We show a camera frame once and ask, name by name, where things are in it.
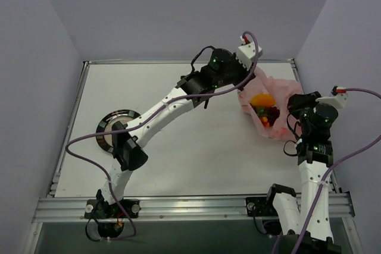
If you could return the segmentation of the pink plastic bag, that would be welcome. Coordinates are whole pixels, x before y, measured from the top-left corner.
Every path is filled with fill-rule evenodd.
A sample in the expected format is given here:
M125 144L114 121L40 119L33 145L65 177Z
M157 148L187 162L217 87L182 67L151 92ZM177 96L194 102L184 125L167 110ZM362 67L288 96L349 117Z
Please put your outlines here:
M238 91L238 100L260 135L287 141L294 139L288 124L296 123L295 119L288 117L288 100L301 93L302 87L297 81L268 77L263 70L256 68L255 78Z

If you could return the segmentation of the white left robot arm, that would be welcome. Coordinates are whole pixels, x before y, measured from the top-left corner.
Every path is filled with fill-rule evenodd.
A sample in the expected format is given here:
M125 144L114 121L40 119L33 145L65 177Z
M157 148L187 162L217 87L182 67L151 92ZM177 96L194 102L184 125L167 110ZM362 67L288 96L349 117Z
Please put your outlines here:
M111 126L110 150L115 161L109 179L96 196L101 200L99 212L107 218L119 213L119 201L132 172L148 160L143 149L159 131L200 104L206 105L216 89L231 84L243 89L254 78L253 70L262 53L253 44L240 46L235 53L213 49L207 65L181 77L171 92L147 112L125 124L116 121Z

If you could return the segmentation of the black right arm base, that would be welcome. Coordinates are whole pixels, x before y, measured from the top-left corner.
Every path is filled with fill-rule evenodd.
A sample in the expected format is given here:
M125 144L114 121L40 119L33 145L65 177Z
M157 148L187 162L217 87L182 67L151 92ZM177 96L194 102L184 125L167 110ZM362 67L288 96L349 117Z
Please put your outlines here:
M293 188L280 184L273 184L266 197L246 197L246 212L254 220L256 230L264 236L278 236L281 233L281 223L276 219L263 219L264 217L277 217L277 212L273 206L274 199L280 195L289 195L296 198Z

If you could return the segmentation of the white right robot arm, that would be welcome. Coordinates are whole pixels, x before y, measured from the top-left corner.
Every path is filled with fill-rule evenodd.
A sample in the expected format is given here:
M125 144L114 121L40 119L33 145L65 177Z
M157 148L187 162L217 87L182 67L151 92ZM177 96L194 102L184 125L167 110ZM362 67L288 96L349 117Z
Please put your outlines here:
M274 184L264 199L264 206L277 214L281 232L273 253L341 253L330 226L329 192L333 171L333 147L330 129L348 100L342 88L330 96L319 92L292 95L288 115L296 123L288 125L295 136L296 157L301 175L301 197L293 188Z

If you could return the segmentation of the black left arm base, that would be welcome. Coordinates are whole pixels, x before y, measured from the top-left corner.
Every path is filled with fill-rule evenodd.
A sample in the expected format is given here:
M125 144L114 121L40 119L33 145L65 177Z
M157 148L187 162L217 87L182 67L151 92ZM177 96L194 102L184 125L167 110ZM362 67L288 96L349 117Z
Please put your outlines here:
M119 204L109 205L98 190L95 199L89 199L86 202L84 219L85 235L91 242L100 242L101 240L121 240L136 235L136 226L132 219L138 218L140 211L140 201L137 199L122 199ZM125 222L127 219L133 228L133 234L122 237ZM89 224L93 221L98 233L97 237L89 232Z

